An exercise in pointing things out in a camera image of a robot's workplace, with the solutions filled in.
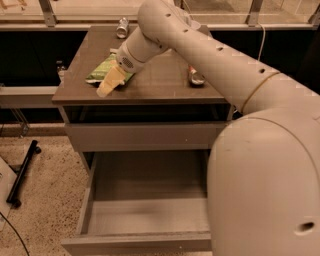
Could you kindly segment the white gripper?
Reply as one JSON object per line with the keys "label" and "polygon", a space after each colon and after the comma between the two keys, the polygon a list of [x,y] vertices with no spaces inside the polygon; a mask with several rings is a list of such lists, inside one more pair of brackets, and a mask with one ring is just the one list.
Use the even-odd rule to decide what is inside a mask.
{"label": "white gripper", "polygon": [[120,85],[126,78],[125,71],[135,74],[140,72],[144,67],[144,63],[135,59],[130,53],[126,42],[123,42],[117,50],[116,60],[120,67],[115,65],[108,71],[97,89],[99,97],[106,97]]}

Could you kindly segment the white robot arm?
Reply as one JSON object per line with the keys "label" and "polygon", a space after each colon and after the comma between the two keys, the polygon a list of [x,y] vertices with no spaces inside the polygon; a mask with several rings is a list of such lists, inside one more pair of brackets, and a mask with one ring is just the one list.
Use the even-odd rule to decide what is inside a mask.
{"label": "white robot arm", "polygon": [[144,0],[138,27],[98,95],[167,49],[242,115],[220,133],[209,157],[213,255],[320,256],[320,96],[195,30],[187,13],[167,0]]}

